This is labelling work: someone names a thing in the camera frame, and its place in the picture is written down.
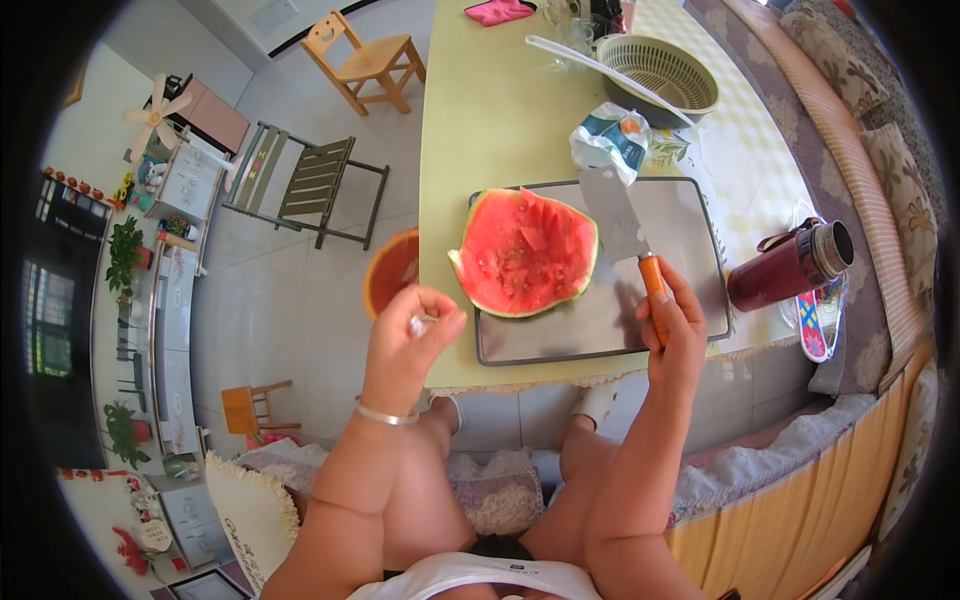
cutting board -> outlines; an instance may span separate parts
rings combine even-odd
[[[577,181],[524,187],[589,214]],[[479,194],[470,196],[470,205]],[[708,339],[729,337],[727,286],[697,182],[691,178],[640,178],[628,195],[650,248],[684,276],[700,299],[707,316]],[[476,310],[477,360],[496,367],[643,352],[648,348],[634,311],[644,296],[636,258],[611,264],[600,252],[593,280],[574,301],[523,319]]]

floor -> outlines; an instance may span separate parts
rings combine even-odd
[[[411,34],[428,62],[435,1],[381,0],[348,19],[364,39]],[[335,64],[348,51],[340,41]],[[227,432],[220,400],[221,390],[242,385],[293,379],[293,387],[274,393],[275,419],[300,422],[296,435],[304,442],[330,448],[340,436],[363,381],[371,326],[361,301],[364,273],[377,248],[418,223],[423,85],[412,80],[404,97],[409,114],[381,103],[359,117],[299,46],[256,72],[241,96],[237,109],[254,124],[263,120],[317,144],[353,135],[354,159],[390,164],[391,172],[368,252],[333,237],[314,250],[312,232],[274,231],[217,206],[207,276],[195,288],[191,369],[198,422],[210,429],[207,444],[219,453],[244,448],[243,436]],[[278,204],[295,160],[293,152],[281,158],[265,212],[270,201]],[[348,169],[330,226],[362,235],[377,185],[377,175]],[[809,401],[812,374],[798,346],[707,362],[684,451],[729,441],[798,410]],[[615,409],[600,427],[616,440],[626,434],[648,381],[641,372],[619,385]],[[551,448],[576,393],[548,385],[508,396],[465,396],[469,426],[453,439],[453,449],[483,460],[497,449]]]

woman's left hand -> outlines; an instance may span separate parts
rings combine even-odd
[[[410,320],[424,315],[437,321],[424,323],[426,332],[418,338]],[[433,361],[466,324],[467,313],[440,292],[421,285],[401,290],[373,324],[360,401],[386,415],[409,415]]]

orange bowl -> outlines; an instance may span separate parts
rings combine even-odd
[[[420,278],[420,228],[401,231],[376,251],[363,282],[363,303],[376,321],[396,293]]]

slipper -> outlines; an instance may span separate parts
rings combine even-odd
[[[616,402],[617,384],[605,383],[595,385],[591,388],[584,388],[573,405],[571,415],[586,415],[593,421],[593,431],[600,427],[613,410],[613,403]]]
[[[460,400],[456,396],[431,396],[426,401],[426,405],[433,406],[433,401],[439,397],[448,397],[453,400],[453,405],[457,407],[457,431],[453,435],[457,435],[464,430],[464,427],[467,426],[467,411],[464,410],[463,404],[460,403]]]

